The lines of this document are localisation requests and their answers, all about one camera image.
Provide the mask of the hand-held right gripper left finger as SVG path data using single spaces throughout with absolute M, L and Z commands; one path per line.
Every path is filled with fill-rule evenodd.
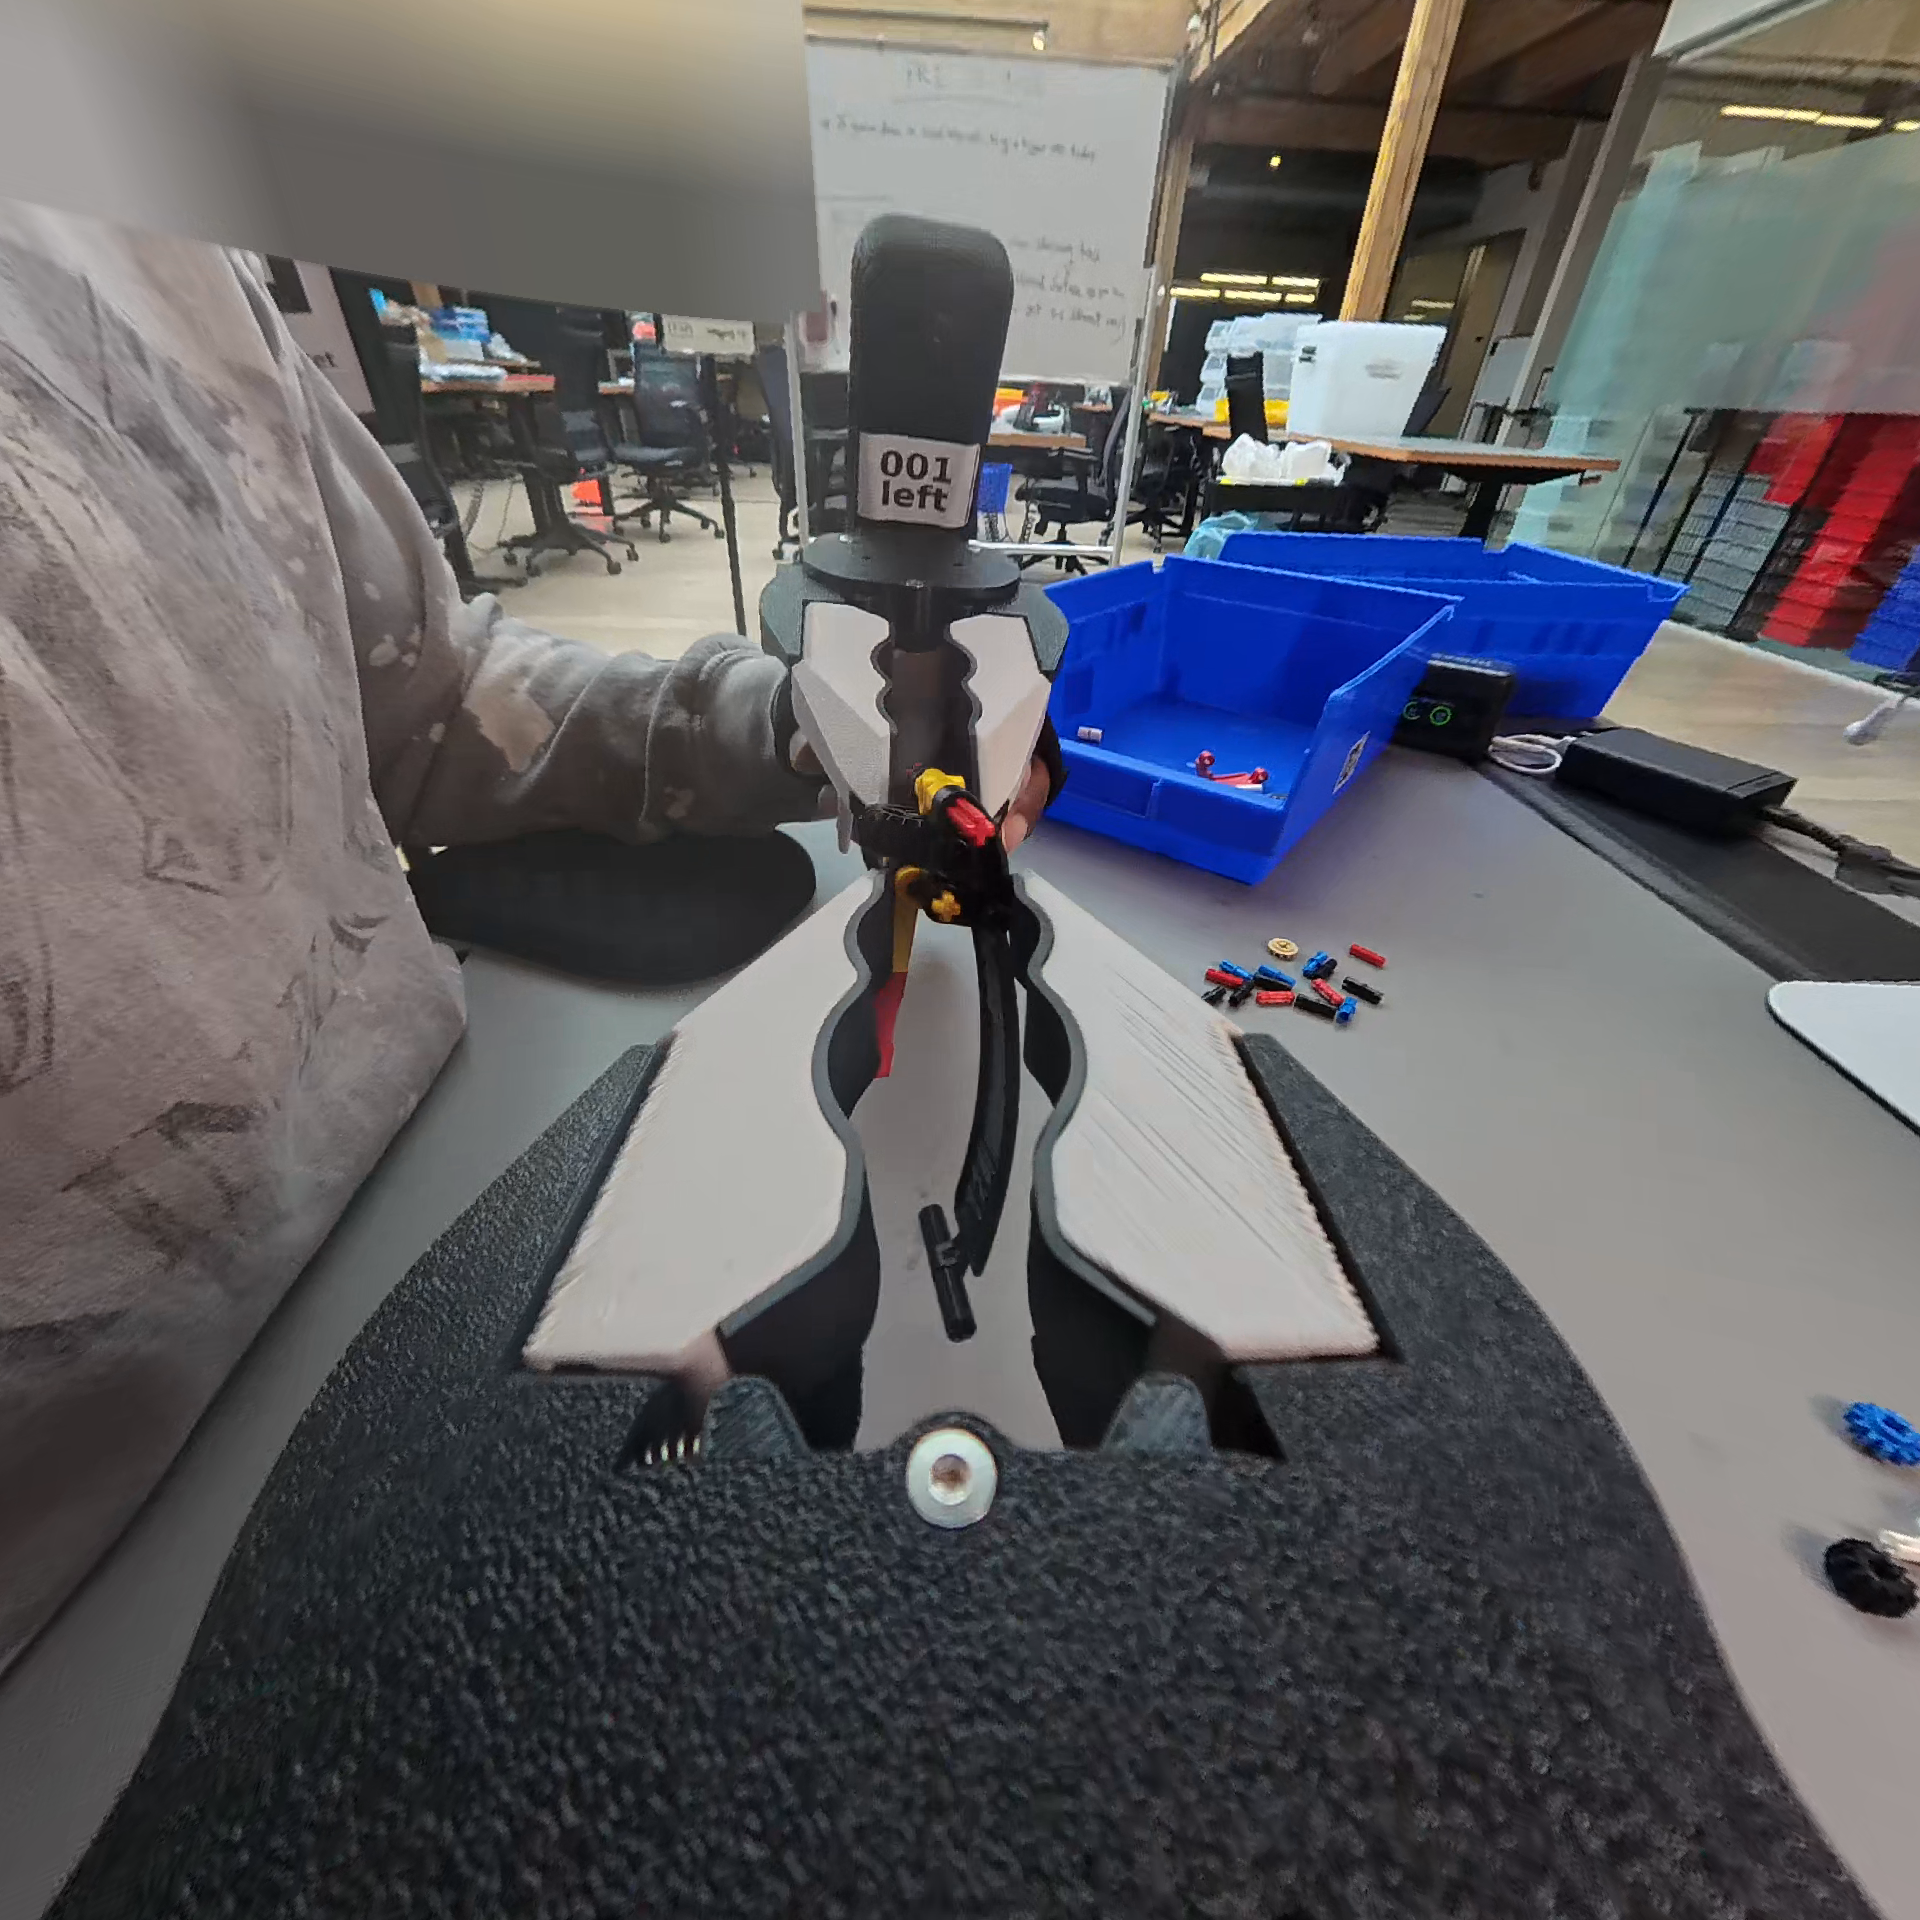
M 767 1380 L 851 1450 L 881 1289 L 854 1125 L 889 1056 L 896 910 L 860 875 L 680 1020 L 536 1309 L 544 1376 Z

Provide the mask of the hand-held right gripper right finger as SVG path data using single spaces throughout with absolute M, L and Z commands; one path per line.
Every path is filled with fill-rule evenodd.
M 1274 1451 L 1252 1371 L 1380 1358 L 1350 1271 L 1233 1020 L 1039 875 L 1015 879 L 1033 1140 L 1026 1301 L 1067 1450 L 1139 1380 L 1197 1395 L 1206 1439 Z

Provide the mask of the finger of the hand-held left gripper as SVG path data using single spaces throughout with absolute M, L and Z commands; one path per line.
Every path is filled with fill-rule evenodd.
M 971 791 L 983 811 L 1002 814 L 1017 797 L 1036 757 L 1049 683 L 1019 614 L 958 618 L 953 645 L 967 659 Z
M 800 656 L 789 667 L 798 732 L 833 794 L 836 842 L 854 844 L 855 817 L 891 799 L 896 725 L 886 708 L 891 628 L 875 611 L 808 597 Z

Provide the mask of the black curved toy roof assembly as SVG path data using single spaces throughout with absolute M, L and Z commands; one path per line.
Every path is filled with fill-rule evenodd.
M 875 1076 L 893 1068 L 896 1027 L 921 919 L 963 927 L 976 985 L 971 1125 L 950 1207 L 919 1210 L 932 1294 L 950 1342 L 976 1331 L 967 1282 L 996 1245 L 1019 1119 L 1019 992 L 1039 921 L 1010 867 L 1003 833 L 971 786 L 937 766 L 909 779 L 907 799 L 861 802 L 851 837 L 879 879 L 857 933 L 874 947 Z

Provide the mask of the grey desk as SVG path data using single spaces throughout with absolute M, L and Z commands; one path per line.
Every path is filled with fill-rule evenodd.
M 1883 1915 L 1915 1915 L 1915 1646 L 1823 1542 L 1912 1483 L 1836 1407 L 1915 1418 L 1915 1132 L 1768 1009 L 1768 978 L 1494 779 L 1387 749 L 1264 885 L 1048 817 L 1028 867 L 1166 972 L 1267 933 L 1387 956 L 1295 1020 L 1307 1070 L 1531 1291 L 1666 1509 L 1748 1709 Z M 124 1787 L 280 1447 L 411 1259 L 696 987 L 462 961 L 467 1032 L 176 1472 L 3 1676 L 3 1915 Z

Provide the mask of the background wooden office desk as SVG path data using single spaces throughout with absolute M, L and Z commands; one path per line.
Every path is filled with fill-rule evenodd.
M 1228 421 L 1207 420 L 1177 410 L 1150 410 L 1145 423 L 1188 437 L 1199 437 L 1209 448 L 1231 444 Z M 1086 436 L 1043 433 L 996 426 L 986 442 L 993 460 L 1008 460 L 1014 452 L 1082 453 Z M 1333 453 L 1352 461 L 1371 461 L 1380 467 L 1432 467 L 1460 480 L 1467 490 L 1467 513 L 1461 531 L 1483 540 L 1497 513 L 1500 494 L 1506 488 L 1537 485 L 1574 477 L 1592 483 L 1593 475 L 1619 472 L 1619 460 L 1592 449 L 1491 444 L 1471 440 L 1406 437 L 1406 436 L 1331 436 L 1326 442 Z

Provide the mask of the person's left hand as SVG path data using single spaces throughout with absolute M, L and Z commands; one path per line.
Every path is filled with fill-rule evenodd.
M 999 817 L 999 842 L 1008 854 L 1017 852 L 1043 821 L 1048 808 L 1058 799 L 1064 783 L 1065 766 L 1061 749 L 1058 739 L 1049 732 L 1043 732 Z

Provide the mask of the blue plastic parts bin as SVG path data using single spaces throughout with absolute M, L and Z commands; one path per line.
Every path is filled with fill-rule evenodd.
M 1179 555 L 1048 595 L 1067 618 L 1052 817 L 1240 884 L 1264 882 L 1373 768 L 1456 606 Z M 1075 741 L 1084 723 L 1104 741 Z
M 1656 573 L 1530 542 L 1264 531 L 1230 537 L 1220 557 L 1447 597 L 1438 656 L 1510 662 L 1510 713 L 1576 721 L 1604 713 L 1680 595 Z

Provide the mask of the black office chair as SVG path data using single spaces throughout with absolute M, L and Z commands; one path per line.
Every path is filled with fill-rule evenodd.
M 510 392 L 506 420 L 512 440 L 510 463 L 518 472 L 532 513 L 532 530 L 499 544 L 513 555 L 520 578 L 529 584 L 544 561 L 575 555 L 600 557 L 606 573 L 621 572 L 618 552 L 638 560 L 638 546 L 615 523 L 598 531 L 574 517 L 569 488 L 588 482 L 594 504 L 606 507 L 612 448 L 598 414 L 588 407 L 563 407 L 554 392 Z
M 615 467 L 638 485 L 635 523 L 661 544 L 675 515 L 703 527 L 716 542 L 723 523 L 696 507 L 688 488 L 711 477 L 708 410 L 694 359 L 661 349 L 633 353 L 632 427 L 613 440 Z
M 1071 546 L 1079 533 L 1110 544 L 1126 523 L 1117 504 L 1134 390 L 1116 386 L 1105 400 L 1065 407 L 1064 426 L 1075 444 L 1043 456 L 1041 469 L 1019 482 L 1019 535 L 1028 544 Z

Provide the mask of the pile of small connector pins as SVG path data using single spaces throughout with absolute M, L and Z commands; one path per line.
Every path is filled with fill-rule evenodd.
M 1216 959 L 1201 972 L 1203 1002 L 1230 1012 L 1249 1006 L 1267 1012 L 1291 1008 L 1339 1027 L 1353 1024 L 1361 1009 L 1380 1009 L 1386 1004 L 1378 979 L 1386 967 L 1380 950 L 1364 943 L 1350 943 L 1341 952 L 1302 945 L 1299 950 L 1299 957 L 1291 964 L 1274 959 L 1266 945 L 1260 947 L 1260 959 L 1253 964 L 1233 957 Z

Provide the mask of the black device with green lights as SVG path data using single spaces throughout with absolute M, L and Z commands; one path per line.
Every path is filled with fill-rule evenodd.
M 1482 764 L 1503 732 L 1517 680 L 1515 666 L 1506 659 L 1432 653 L 1389 741 L 1428 755 Z

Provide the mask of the black power adapter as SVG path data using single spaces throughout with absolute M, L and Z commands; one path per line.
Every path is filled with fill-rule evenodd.
M 1638 727 L 1574 733 L 1552 779 L 1643 819 L 1719 839 L 1763 827 L 1795 788 L 1788 772 Z

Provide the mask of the white metal book stand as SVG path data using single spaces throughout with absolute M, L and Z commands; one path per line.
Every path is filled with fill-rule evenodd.
M 1913 979 L 1779 979 L 1766 1006 L 1781 1029 L 1918 1132 L 1918 995 Z

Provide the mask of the small black toy gear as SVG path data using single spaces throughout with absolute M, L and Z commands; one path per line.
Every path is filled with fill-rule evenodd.
M 1905 1620 L 1918 1608 L 1915 1580 L 1878 1542 L 1836 1538 L 1822 1550 L 1820 1564 L 1836 1595 L 1863 1616 Z

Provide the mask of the stack of red blue bins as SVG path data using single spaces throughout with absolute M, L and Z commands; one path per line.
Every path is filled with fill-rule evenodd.
M 1915 553 L 1918 416 L 1781 412 L 1751 472 L 1786 521 L 1746 595 L 1750 635 L 1848 651 Z

